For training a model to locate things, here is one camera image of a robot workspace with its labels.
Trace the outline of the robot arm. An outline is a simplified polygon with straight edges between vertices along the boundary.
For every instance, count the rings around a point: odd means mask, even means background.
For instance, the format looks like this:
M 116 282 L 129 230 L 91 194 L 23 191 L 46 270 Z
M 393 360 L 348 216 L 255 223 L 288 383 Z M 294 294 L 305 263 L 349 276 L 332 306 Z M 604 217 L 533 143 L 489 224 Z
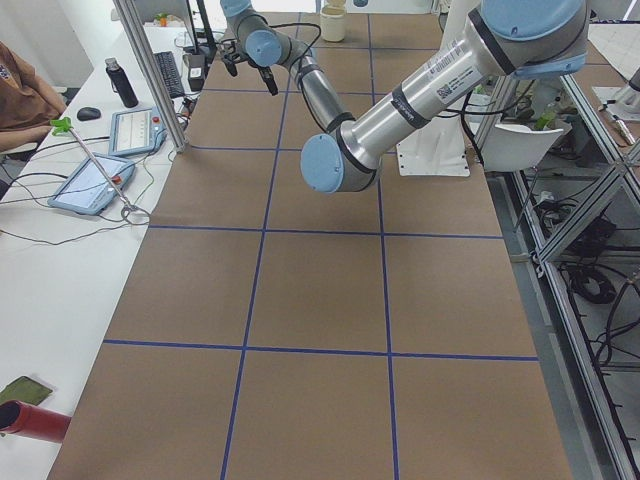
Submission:
M 361 118 L 339 100 L 308 44 L 277 32 L 248 1 L 221 4 L 241 53 L 261 68 L 289 71 L 322 132 L 306 141 L 300 168 L 323 193 L 374 184 L 381 157 L 485 78 L 574 73 L 586 57 L 586 1 L 480 1 L 460 33 Z

